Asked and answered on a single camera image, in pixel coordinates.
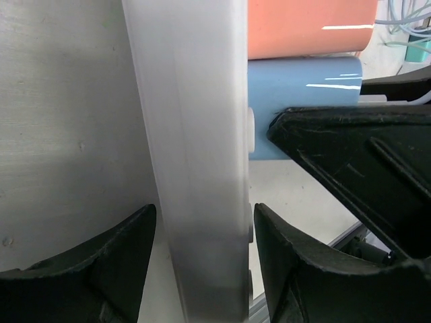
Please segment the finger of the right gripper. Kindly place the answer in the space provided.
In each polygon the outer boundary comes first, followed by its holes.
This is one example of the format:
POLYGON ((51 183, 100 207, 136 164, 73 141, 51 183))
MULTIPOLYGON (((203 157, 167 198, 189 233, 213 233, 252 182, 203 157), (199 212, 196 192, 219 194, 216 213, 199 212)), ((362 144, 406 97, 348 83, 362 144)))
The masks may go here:
POLYGON ((291 108, 267 138, 382 242, 430 256, 430 107, 291 108))
POLYGON ((413 101, 430 91, 431 66, 416 71, 367 79, 362 82, 361 95, 386 95, 389 101, 413 101))

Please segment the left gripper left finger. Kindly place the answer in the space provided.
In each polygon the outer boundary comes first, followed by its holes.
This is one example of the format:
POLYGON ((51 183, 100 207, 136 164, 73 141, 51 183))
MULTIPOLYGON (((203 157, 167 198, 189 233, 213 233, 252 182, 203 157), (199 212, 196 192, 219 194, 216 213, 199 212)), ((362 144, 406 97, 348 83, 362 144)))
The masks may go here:
POLYGON ((108 231, 1 273, 2 322, 136 322, 156 230, 146 205, 108 231))

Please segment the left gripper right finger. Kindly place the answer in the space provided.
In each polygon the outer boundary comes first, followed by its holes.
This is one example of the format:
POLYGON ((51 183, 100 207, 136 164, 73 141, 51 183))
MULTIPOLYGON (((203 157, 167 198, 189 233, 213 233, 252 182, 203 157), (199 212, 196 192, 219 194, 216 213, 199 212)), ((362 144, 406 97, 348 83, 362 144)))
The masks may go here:
MULTIPOLYGON (((257 218, 284 221, 263 203, 255 205, 254 216, 256 238, 261 236, 257 218)), ((271 322, 430 321, 430 266, 423 260, 406 259, 365 275, 338 277, 325 272, 311 285, 309 294, 316 300, 305 301, 307 318, 297 319, 298 311, 290 313, 294 302, 290 295, 281 315, 270 315, 271 322)))

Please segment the white power strip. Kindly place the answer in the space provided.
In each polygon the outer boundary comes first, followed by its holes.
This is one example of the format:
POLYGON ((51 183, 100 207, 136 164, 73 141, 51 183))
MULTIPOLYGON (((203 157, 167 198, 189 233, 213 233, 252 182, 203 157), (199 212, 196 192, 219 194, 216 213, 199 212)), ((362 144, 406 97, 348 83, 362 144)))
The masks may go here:
POLYGON ((246 1, 125 1, 160 212, 187 322, 248 320, 246 1))

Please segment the green charger plug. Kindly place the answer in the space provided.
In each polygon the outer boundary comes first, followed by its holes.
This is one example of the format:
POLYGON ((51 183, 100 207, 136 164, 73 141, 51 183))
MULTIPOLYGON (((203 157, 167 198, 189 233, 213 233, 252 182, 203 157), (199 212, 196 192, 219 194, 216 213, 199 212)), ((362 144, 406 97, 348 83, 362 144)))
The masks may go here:
POLYGON ((430 37, 409 37, 405 61, 409 63, 423 63, 430 54, 430 37))

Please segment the blue charger plug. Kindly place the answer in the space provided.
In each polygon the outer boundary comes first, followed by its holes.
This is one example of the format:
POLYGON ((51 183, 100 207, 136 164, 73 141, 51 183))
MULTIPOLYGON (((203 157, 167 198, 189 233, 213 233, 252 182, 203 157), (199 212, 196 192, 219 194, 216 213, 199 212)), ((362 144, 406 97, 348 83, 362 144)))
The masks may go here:
POLYGON ((249 159, 287 159, 267 138, 273 119, 291 107, 355 106, 362 80, 361 62, 353 56, 249 61, 248 105, 255 120, 249 159))

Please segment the orange charger plug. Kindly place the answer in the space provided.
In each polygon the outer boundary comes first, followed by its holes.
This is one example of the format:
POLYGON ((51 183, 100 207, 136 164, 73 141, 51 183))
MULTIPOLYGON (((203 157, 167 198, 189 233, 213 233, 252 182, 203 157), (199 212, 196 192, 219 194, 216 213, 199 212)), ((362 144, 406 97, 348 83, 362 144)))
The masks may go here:
POLYGON ((248 2, 248 58, 360 52, 370 42, 375 0, 248 2))

